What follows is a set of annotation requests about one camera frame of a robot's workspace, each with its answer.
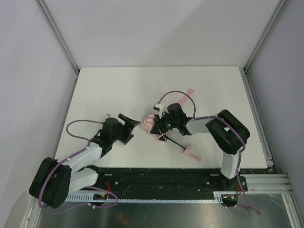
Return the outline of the pink folding umbrella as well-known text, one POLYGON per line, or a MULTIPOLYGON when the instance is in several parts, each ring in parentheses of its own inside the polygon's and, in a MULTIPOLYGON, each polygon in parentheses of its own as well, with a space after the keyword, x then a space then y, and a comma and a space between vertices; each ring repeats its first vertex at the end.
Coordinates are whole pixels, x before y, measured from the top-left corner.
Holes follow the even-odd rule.
POLYGON ((160 142, 170 141, 183 149, 183 153, 195 161, 201 161, 201 158, 197 155, 191 153, 191 146, 183 146, 169 137, 169 131, 177 129, 179 133, 183 136, 190 135, 189 130, 186 128, 186 124, 191 120, 195 119, 196 114, 196 105, 191 98, 194 89, 189 88, 187 92, 173 90, 165 93, 158 102, 155 103, 153 109, 157 111, 157 114, 149 114, 142 119, 141 126, 142 128, 150 134, 152 137, 160 142), (166 106, 162 103, 162 100, 169 94, 180 93, 183 94, 183 98, 177 103, 173 103, 169 106, 166 106), (190 100, 193 104, 193 115, 188 117, 182 107, 185 103, 190 100))

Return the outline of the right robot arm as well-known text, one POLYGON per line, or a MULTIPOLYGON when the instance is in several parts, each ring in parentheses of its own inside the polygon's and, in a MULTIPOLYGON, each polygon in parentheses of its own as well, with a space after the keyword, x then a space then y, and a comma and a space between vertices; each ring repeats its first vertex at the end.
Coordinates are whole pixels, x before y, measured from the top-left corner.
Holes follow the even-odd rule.
POLYGON ((188 117, 179 103, 173 103, 166 111, 156 104, 158 114, 151 114, 143 121, 148 133, 160 141, 167 141, 168 132, 177 129, 183 136, 209 133, 223 151, 220 178, 226 186, 228 181, 240 182, 240 163, 242 152, 250 137, 249 130, 228 110, 224 109, 217 115, 205 117, 188 117))

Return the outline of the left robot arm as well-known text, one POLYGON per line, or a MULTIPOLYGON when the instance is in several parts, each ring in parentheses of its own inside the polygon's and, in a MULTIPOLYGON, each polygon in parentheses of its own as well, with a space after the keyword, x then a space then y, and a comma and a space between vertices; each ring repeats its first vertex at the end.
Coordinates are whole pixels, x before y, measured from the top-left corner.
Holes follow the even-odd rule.
POLYGON ((119 114, 117 118, 107 116, 100 124, 101 129, 91 139, 72 134, 66 128, 71 137, 86 141, 86 146, 65 158, 47 157, 41 162, 29 188, 41 209, 56 209, 69 194, 82 189, 99 190, 95 185, 102 170, 93 162, 107 155, 115 142, 126 145, 140 122, 119 114))

